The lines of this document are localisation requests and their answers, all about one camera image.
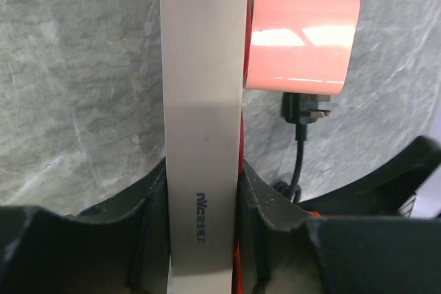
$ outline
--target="pink cylinder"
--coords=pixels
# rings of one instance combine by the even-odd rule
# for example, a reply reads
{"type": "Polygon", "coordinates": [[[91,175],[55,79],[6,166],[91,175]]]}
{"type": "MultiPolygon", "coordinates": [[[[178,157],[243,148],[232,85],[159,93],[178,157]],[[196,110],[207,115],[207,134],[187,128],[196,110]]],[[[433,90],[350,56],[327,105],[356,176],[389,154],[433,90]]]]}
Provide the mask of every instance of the pink cylinder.
{"type": "Polygon", "coordinates": [[[336,95],[346,79],[360,0],[249,0],[244,88],[336,95]]]}

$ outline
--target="power cord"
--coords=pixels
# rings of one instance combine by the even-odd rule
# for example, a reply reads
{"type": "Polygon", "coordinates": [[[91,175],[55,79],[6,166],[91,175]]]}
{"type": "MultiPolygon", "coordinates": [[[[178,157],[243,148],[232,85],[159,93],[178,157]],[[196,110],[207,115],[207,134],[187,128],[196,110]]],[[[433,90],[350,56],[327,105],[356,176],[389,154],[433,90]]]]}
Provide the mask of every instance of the power cord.
{"type": "Polygon", "coordinates": [[[283,94],[282,117],[288,123],[296,125],[297,157],[290,184],[279,181],[274,185],[274,189],[293,203],[300,201],[302,193],[298,181],[302,171],[305,141],[307,140],[307,125],[316,122],[318,118],[329,115],[329,110],[322,110],[318,107],[319,102],[327,102],[329,100],[329,96],[317,94],[288,92],[283,94]]]}

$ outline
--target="black cable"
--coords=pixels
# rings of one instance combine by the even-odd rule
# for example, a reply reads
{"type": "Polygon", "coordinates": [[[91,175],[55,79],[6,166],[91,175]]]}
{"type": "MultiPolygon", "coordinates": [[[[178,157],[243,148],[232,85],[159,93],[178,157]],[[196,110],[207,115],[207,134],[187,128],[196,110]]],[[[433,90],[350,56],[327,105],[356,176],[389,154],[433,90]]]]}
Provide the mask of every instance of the black cable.
{"type": "Polygon", "coordinates": [[[296,140],[297,140],[297,156],[296,156],[296,166],[294,167],[294,173],[291,179],[291,184],[289,185],[289,190],[286,192],[285,197],[289,201],[294,197],[294,203],[300,200],[301,189],[298,185],[298,180],[300,178],[300,173],[302,171],[303,153],[305,147],[305,141],[307,138],[307,126],[304,124],[296,125],[296,140]]]}

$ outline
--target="gray marble floor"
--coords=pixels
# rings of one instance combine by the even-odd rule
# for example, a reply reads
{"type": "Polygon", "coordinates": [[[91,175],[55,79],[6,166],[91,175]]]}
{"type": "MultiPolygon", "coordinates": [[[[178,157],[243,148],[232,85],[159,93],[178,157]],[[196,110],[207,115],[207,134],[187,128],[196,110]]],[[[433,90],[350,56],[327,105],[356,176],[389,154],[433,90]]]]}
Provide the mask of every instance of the gray marble floor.
{"type": "MultiPolygon", "coordinates": [[[[159,0],[0,0],[0,203],[76,213],[163,156],[159,0]]],[[[304,198],[378,167],[431,124],[441,0],[361,0],[347,84],[309,128],[304,198]]],[[[289,179],[280,93],[244,92],[246,157],[289,179]]]]}

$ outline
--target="gray tabletop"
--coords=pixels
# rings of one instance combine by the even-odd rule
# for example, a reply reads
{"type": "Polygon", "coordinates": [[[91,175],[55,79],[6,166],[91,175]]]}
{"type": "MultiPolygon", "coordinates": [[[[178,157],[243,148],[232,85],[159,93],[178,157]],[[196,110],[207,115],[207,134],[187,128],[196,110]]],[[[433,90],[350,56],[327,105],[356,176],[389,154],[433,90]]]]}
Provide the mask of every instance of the gray tabletop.
{"type": "MultiPolygon", "coordinates": [[[[0,203],[76,213],[164,154],[159,0],[0,0],[0,203]]],[[[430,127],[441,0],[361,0],[347,83],[309,128],[304,198],[378,167],[430,127]]],[[[244,92],[246,158],[289,180],[281,93],[244,92]]]]}

